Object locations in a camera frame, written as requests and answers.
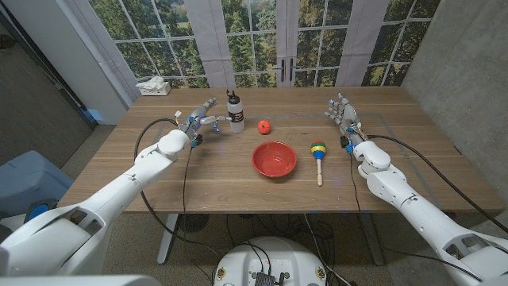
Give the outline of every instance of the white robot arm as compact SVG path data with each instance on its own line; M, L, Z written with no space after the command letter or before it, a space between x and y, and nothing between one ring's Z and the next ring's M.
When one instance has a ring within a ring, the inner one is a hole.
M367 179L372 194L400 211L441 260L469 271L480 280L508 272L508 241L459 226L419 195L404 174L391 164L390 156L362 132L355 108L341 94L339 97L339 102L330 100L325 115L339 125L346 138L341 142L343 147L362 162L358 172ZM458 285L480 283L459 269L444 266Z
M100 274L111 225L140 192L162 178L192 142L201 124L226 117L206 116L210 99L190 117L142 150L129 170L84 202L47 211L27 222L0 245L0 276Z

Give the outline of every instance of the gray wall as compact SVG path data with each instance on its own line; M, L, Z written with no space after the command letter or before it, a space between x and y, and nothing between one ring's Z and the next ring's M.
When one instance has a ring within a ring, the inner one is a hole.
M55 0L3 0L101 124L118 124L126 109Z
M508 5L441 0L402 83L508 201Z

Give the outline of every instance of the green foliage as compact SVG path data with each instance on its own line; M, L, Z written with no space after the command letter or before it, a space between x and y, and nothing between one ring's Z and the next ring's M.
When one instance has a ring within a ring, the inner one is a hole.
M352 0L328 0L326 25L347 25L351 9Z
M392 64L388 70L387 78L384 81L385 86L400 86L409 70L409 64Z
M89 0L113 40L134 39L136 34L117 0Z
M335 87L339 69L320 70L317 72L317 87Z
M440 0L418 0L414 5L412 18L431 18L436 12Z
M252 28L254 30L276 29L276 11L274 0L252 1ZM247 32L250 30L248 23L248 10L246 1L222 0L226 31L228 33ZM276 33L228 36L229 52L233 62L234 72L254 71L254 59L256 58L256 71L270 71L277 64ZM274 87L276 78L274 74L235 75L237 87L254 87L257 80L258 87Z
M298 27L317 27L323 25L325 0L300 0Z
M187 79L187 83L189 84L189 88L210 88L206 78L202 77Z
M387 70L387 65L370 66L365 72L364 81L362 86L380 86L383 81L384 72Z
M316 67L320 35L320 30L298 32L296 65L303 68Z
M397 24L381 27L369 64L390 60L391 53L394 50L395 43L403 26L404 24Z
M199 57L196 40L172 41L171 44L173 45L173 51L175 51L176 57L178 59L183 59L179 61L183 75L205 74L205 69Z
M390 0L384 21L400 21L407 18L413 0Z
M156 75L156 71L150 63L141 43L119 43L118 50L124 56L134 76L137 78L143 76Z
M246 1L221 0L227 33L247 32L250 30Z
M427 28L429 28L429 24L430 22L409 22L406 24L404 34L394 55L394 61L407 62L413 60Z
M316 71L297 71L294 77L295 87L313 87Z
M89 2L114 40L137 38L118 0L89 0ZM151 0L123 0L123 2L141 37L164 37ZM169 37L193 35L183 0L155 0L155 4ZM144 43L162 76L204 75L205 71L194 39L172 41L171 44L175 55L171 54L167 41ZM119 43L117 47L134 76L140 78L156 75L141 43ZM183 74L180 74L174 56L178 59ZM181 79L168 81L172 88L185 87ZM209 87L206 78L186 81L189 87Z
M252 30L275 30L275 0L251 0Z
M150 0L123 0L141 38L164 37Z
M321 67L339 66L346 33L347 29L326 29L324 31L323 45L321 47Z
M156 0L155 3L169 37L194 35L187 16L187 8L183 4L172 5L170 0Z
M180 75L178 66L166 41L147 42L144 43L144 46L152 57L153 63L157 66L161 76Z
M235 84L237 87L256 87L254 75L235 75Z

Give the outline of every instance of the glass door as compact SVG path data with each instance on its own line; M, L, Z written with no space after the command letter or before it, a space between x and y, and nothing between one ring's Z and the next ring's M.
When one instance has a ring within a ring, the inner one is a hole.
M288 86L335 86L352 3L353 0L288 1Z
M237 87L277 87L275 0L221 0Z

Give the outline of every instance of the colorful maraca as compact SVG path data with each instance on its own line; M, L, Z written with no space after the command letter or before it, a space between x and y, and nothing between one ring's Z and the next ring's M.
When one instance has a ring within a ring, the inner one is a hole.
M310 146L310 151L316 157L317 161L317 185L320 187L323 185L323 175L321 174L321 160L326 152L325 142L323 140L314 140Z

